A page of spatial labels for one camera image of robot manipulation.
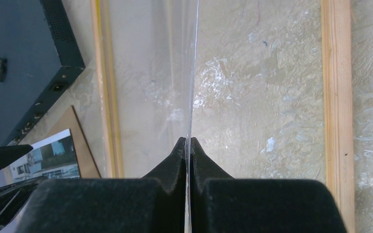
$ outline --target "ventilation grille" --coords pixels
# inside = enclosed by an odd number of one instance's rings
[[[61,0],[41,0],[46,18],[55,40],[75,43],[72,29]]]

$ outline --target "wooden strip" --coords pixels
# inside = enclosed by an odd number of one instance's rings
[[[108,5],[107,0],[91,0],[107,177],[122,178],[122,149]]]
[[[321,0],[326,184],[355,232],[351,2]]]

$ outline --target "printed photo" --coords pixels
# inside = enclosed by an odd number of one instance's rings
[[[32,151],[9,165],[14,183],[45,176],[80,178],[70,131],[64,130],[32,145]]]

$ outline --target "brown cardboard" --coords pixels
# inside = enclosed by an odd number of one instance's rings
[[[101,176],[79,125],[73,106],[70,106],[65,111],[45,137],[50,137],[66,129],[70,130],[81,178],[100,178]]]

